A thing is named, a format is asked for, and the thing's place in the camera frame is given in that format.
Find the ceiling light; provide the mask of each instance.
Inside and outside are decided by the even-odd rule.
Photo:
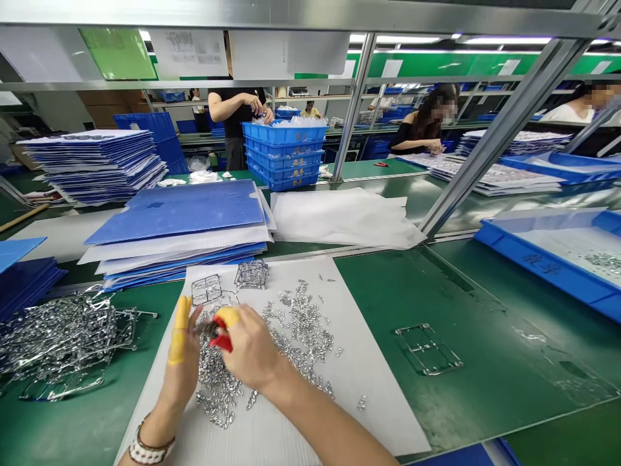
[[[552,38],[474,38],[464,43],[469,45],[545,45],[551,40]]]

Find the worker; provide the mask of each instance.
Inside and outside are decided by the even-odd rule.
[[[395,84],[389,84],[387,87],[393,87],[393,86],[395,86]],[[379,101],[380,111],[385,112],[393,105],[394,100],[395,99],[393,97],[382,97],[382,99],[379,101],[379,99],[376,97],[373,99],[373,101],[371,102],[371,105],[369,105],[367,109],[375,110],[375,107],[377,106],[377,102]]]
[[[242,122],[265,117],[265,124],[274,121],[272,109],[267,106],[262,87],[211,89],[207,96],[209,113],[215,122],[224,122],[226,171],[247,170]]]
[[[201,338],[194,327],[202,306],[198,306],[189,318],[189,309],[186,308],[183,314],[183,308],[180,305],[177,313],[182,314],[175,316],[169,361],[157,402],[138,428],[134,443],[123,455],[119,466],[161,462],[177,435],[183,411],[196,390]],[[286,356],[280,354],[265,321],[254,309],[247,305],[236,309],[239,321],[228,328],[233,351],[222,350],[226,368],[248,387],[258,390],[298,429],[319,456],[321,464],[399,465],[361,424],[327,394],[311,385]],[[156,459],[142,458],[141,461],[140,455],[144,452]]]
[[[439,84],[422,101],[419,109],[403,119],[389,147],[392,155],[430,152],[438,155],[444,148],[440,140],[442,122],[457,112],[459,87]]]
[[[606,107],[614,97],[619,85],[612,80],[584,82],[574,90],[568,102],[550,110],[539,120],[541,122],[584,123],[593,121],[595,112]]]
[[[190,89],[190,100],[192,102],[200,101],[201,90]],[[192,107],[192,111],[194,112],[194,121],[196,123],[196,130],[199,133],[208,133],[209,132],[209,121],[207,119],[207,113],[205,113],[205,106],[195,105]]]
[[[314,100],[307,100],[306,102],[306,108],[304,110],[302,110],[302,116],[303,117],[312,117],[312,118],[321,118],[321,113],[319,113],[319,110],[317,110],[315,107],[315,101]]]

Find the blue plastic crate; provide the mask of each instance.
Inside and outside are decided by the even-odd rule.
[[[287,190],[294,189],[294,188],[301,188],[302,186],[308,186],[310,184],[315,184],[317,183],[317,180],[319,179],[319,173],[315,173],[312,175],[304,176],[302,178],[289,178],[284,181],[273,181],[272,179],[270,179],[270,177],[263,175],[262,173],[260,173],[259,171],[251,167],[250,165],[248,165],[248,169],[250,170],[250,173],[252,173],[257,178],[259,178],[261,182],[265,186],[270,188],[270,190],[272,190],[273,192],[281,192],[281,191],[287,191]]]
[[[279,110],[276,109],[276,116],[278,118],[281,117],[298,117],[302,113],[302,110]]]
[[[274,128],[272,125],[257,125],[249,122],[241,124],[244,136],[270,144],[295,144],[296,142],[323,141],[329,126],[318,128]]]
[[[265,165],[261,164],[257,159],[253,158],[250,154],[246,154],[248,166],[252,166],[254,170],[262,175],[267,176],[272,181],[284,181],[291,178],[302,178],[307,175],[314,175],[319,173],[319,163],[313,165],[304,165],[301,167],[291,167],[282,170],[271,170]]]
[[[179,161],[184,161],[185,163],[186,160],[177,136],[162,142],[156,142],[155,152],[169,167]]]
[[[569,155],[560,152],[548,152],[537,156],[538,159],[560,166],[559,168],[553,168],[535,165],[526,161],[533,156],[535,156],[535,154],[513,155],[511,157],[503,157],[501,162],[503,165],[527,170],[528,172],[565,179],[561,184],[591,183],[593,181],[621,178],[621,164],[617,162],[594,159],[591,157],[581,157],[579,155]],[[572,172],[570,170],[563,170],[563,166],[567,168],[586,167],[591,168],[592,171],[588,173]]]
[[[284,170],[285,168],[299,168],[301,166],[321,164],[321,156],[325,153],[325,151],[321,150],[305,155],[298,155],[297,157],[270,157],[269,155],[249,148],[248,144],[245,144],[245,146],[246,154],[269,170]]]
[[[188,168],[188,163],[186,162],[186,158],[183,160],[179,160],[173,164],[167,163],[168,165],[168,173],[167,175],[187,175],[190,172]]]
[[[517,235],[538,229],[534,226],[536,218],[481,220],[483,227],[474,238],[621,324],[621,287]],[[609,210],[551,212],[545,223],[550,235],[558,231],[551,225],[562,224],[563,229],[599,228],[621,242],[621,215]]]
[[[154,142],[177,137],[175,126],[168,112],[115,115],[114,121],[119,129],[146,129],[152,132]]]
[[[269,144],[259,139],[246,136],[246,145],[250,149],[267,154],[271,159],[282,157],[298,157],[321,150],[324,140],[312,142],[298,142],[295,144]]]
[[[165,102],[183,102],[186,99],[185,93],[160,93]]]
[[[177,121],[177,127],[179,128],[179,133],[196,133],[195,120],[179,120]]]

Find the blue folder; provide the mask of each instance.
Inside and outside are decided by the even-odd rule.
[[[252,180],[143,190],[84,244],[155,238],[263,222]]]

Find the white foam sheet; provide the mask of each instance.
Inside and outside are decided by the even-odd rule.
[[[37,220],[15,233],[11,239],[47,237],[39,247],[33,249],[22,260],[48,257],[55,257],[59,262],[77,260],[88,249],[88,246],[83,244],[84,241],[121,210],[103,210],[89,214]]]
[[[279,291],[295,290],[298,279],[309,283],[308,293],[322,296],[322,314],[331,325],[334,347],[344,351],[338,358],[332,352],[325,364],[315,368],[324,381],[334,388],[336,402],[365,426],[393,455],[429,451],[430,445],[399,388],[394,375],[356,302],[331,258],[292,260],[270,263],[270,279],[265,290],[241,290],[241,302],[262,309],[269,300],[278,301]],[[233,289],[237,266],[207,265],[188,267],[182,294],[191,294],[191,283],[215,273],[220,275],[223,289]],[[153,408],[162,384],[170,345],[174,314],[171,317],[155,361],[132,415],[116,462],[135,435],[142,419]],[[190,400],[177,434],[177,444],[169,462],[175,466],[226,464],[227,466],[311,466],[319,459],[293,425],[264,397],[246,411],[250,390],[235,408],[235,421],[227,430],[214,426]],[[367,396],[366,409],[358,410],[361,396]]]
[[[406,202],[362,188],[280,193],[272,199],[276,239],[410,249],[426,236],[406,218]]]
[[[272,243],[273,241],[265,224],[251,227],[221,228],[200,233],[92,246],[82,256],[78,264],[197,249],[226,248],[245,243]]]

